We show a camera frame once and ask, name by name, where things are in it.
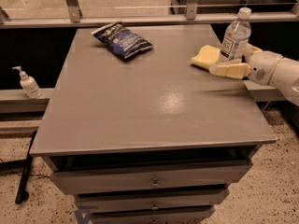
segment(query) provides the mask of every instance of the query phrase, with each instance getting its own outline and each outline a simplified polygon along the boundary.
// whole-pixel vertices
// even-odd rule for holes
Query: gray table
[[[154,48],[129,62],[77,31],[31,155],[94,223],[208,217],[275,136],[242,81],[191,66],[209,25],[131,29]]]

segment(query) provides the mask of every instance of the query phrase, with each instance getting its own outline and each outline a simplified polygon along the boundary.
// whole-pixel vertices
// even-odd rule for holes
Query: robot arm
[[[272,51],[263,51],[248,44],[246,48],[245,63],[233,60],[228,63],[216,63],[219,51],[209,46],[209,53],[214,52],[214,59],[202,59],[203,52],[192,58],[192,63],[205,69],[215,76],[243,78],[260,85],[270,85],[277,88],[290,102],[299,106],[299,62],[284,58]]]

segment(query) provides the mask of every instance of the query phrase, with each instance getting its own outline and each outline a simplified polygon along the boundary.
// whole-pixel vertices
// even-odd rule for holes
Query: terrazzo floor
[[[256,152],[253,167],[229,187],[229,196],[215,206],[216,212],[202,224],[299,223],[298,134],[279,107],[264,112],[264,116],[277,136],[276,143],[262,146]],[[39,120],[1,120],[0,158],[8,161],[24,157],[30,133],[38,123]],[[74,205],[74,197],[62,194],[51,183],[50,173],[41,158],[34,158],[27,184],[30,197],[19,205],[14,201],[20,176],[11,172],[0,174],[1,224],[91,223]]]

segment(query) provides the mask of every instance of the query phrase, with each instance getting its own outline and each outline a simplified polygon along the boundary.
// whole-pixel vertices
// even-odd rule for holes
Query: water bottle
[[[227,27],[217,63],[225,63],[242,58],[251,35],[251,27],[249,24],[250,14],[250,8],[240,8],[237,14],[238,19]]]

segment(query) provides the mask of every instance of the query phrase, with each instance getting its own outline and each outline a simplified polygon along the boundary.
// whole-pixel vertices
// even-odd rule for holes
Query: drawer
[[[168,221],[203,220],[214,212],[213,207],[174,208],[159,211],[136,211],[91,215],[93,224],[162,224]]]
[[[184,163],[107,170],[57,172],[52,182],[64,194],[85,194],[141,189],[168,189],[237,182],[251,161]]]
[[[211,189],[208,187],[79,195],[76,206],[82,212],[89,213],[207,206],[221,203],[229,193],[227,189],[220,189],[219,186]]]
[[[207,147],[50,157],[59,172],[246,160],[252,147]]]

